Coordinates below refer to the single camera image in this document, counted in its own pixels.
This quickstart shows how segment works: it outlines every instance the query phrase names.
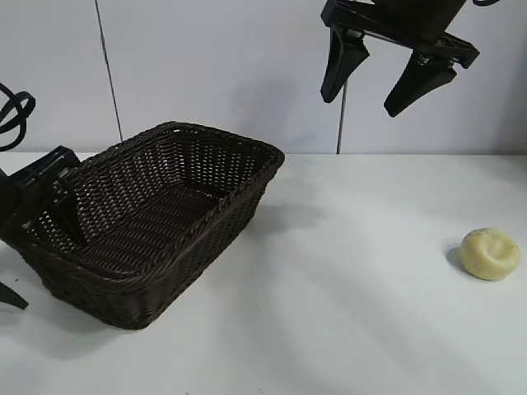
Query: black cable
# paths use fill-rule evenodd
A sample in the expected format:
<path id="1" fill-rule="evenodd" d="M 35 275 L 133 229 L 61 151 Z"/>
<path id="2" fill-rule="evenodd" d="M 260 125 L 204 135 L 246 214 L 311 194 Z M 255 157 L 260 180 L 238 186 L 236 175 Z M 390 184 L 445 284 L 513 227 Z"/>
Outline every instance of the black cable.
<path id="1" fill-rule="evenodd" d="M 2 83 L 0 83 L 0 91 L 9 98 L 7 103 L 0 109 L 0 134 L 10 132 L 16 127 L 20 128 L 15 141 L 6 146 L 0 146 L 0 152 L 4 152 L 15 148 L 22 142 L 22 140 L 24 140 L 24 137 L 26 136 L 26 119 L 35 109 L 35 98 L 27 92 L 19 92 L 15 95 Z M 22 107 L 22 102 L 24 100 L 27 100 L 27 102 L 26 105 Z M 4 124 L 1 124 L 14 109 L 17 114 Z"/>
<path id="2" fill-rule="evenodd" d="M 478 7 L 488 7 L 492 4 L 496 4 L 500 0 L 472 0 L 472 2 Z"/>

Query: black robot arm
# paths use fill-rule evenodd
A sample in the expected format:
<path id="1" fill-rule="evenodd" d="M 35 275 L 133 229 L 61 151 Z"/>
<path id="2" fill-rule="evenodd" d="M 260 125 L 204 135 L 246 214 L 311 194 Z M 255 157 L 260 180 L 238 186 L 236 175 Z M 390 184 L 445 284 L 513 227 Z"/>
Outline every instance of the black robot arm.
<path id="1" fill-rule="evenodd" d="M 366 35 L 413 50 L 403 75 L 389 93 L 385 108 L 392 117 L 439 86 L 454 80 L 454 63 L 469 68 L 478 50 L 445 32 L 466 0 L 328 0 L 322 20 L 331 30 L 328 67 L 321 94 L 335 99 L 344 82 L 370 56 Z M 499 0 L 473 0 L 489 6 Z"/>

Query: wicker basket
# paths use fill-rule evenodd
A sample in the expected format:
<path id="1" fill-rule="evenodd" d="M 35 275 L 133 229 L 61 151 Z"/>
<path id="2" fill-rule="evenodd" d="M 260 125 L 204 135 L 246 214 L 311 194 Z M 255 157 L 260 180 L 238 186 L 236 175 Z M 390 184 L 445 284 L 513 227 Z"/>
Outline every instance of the wicker basket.
<path id="1" fill-rule="evenodd" d="M 164 123 L 66 176 L 87 247 L 46 212 L 5 241 L 55 297 L 110 325 L 144 328 L 245 228 L 283 161 L 263 142 Z"/>

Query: white table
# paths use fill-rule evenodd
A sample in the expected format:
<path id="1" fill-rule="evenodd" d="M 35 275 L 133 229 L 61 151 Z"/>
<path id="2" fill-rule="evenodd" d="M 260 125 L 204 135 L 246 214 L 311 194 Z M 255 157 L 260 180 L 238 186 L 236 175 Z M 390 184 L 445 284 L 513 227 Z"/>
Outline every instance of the white table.
<path id="1" fill-rule="evenodd" d="M 525 395 L 527 266 L 490 283 L 448 252 L 484 226 L 527 252 L 526 217 L 524 157 L 288 156 L 246 231 L 140 332 L 55 300 L 2 246 L 30 307 L 0 308 L 0 393 Z"/>

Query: black clamp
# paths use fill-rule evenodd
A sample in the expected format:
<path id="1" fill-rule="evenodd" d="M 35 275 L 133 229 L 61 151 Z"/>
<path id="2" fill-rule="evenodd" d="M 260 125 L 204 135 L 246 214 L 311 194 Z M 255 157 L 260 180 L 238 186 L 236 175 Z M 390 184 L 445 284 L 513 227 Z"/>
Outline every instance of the black clamp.
<path id="1" fill-rule="evenodd" d="M 17 111 L 12 119 L 0 125 L 0 134 L 20 127 L 15 141 L 0 147 L 0 151 L 6 151 L 20 144 L 26 135 L 26 119 L 35 108 L 35 99 L 27 92 L 15 95 L 2 84 L 0 91 L 9 98 L 0 109 L 0 122 L 13 109 Z M 24 100 L 26 106 L 22 106 L 21 102 Z M 63 181 L 69 170 L 80 164 L 72 150 L 59 146 L 15 174 L 7 176 L 0 170 L 0 238 L 10 240 L 24 237 L 21 233 L 36 224 L 44 212 L 48 212 L 73 242 L 86 245 L 77 214 L 75 193 Z M 28 305 L 14 290 L 2 283 L 0 302 L 20 309 L 25 309 Z"/>
<path id="2" fill-rule="evenodd" d="M 410 7 L 418 2 L 436 5 L 412 14 Z M 413 49 L 403 75 L 385 102 L 392 117 L 426 93 L 454 80 L 454 63 L 469 68 L 478 57 L 472 44 L 445 32 L 465 0 L 374 3 L 328 0 L 322 11 L 322 20 L 331 30 L 328 67 L 320 91 L 326 103 L 335 99 L 344 82 L 368 58 L 365 35 Z"/>

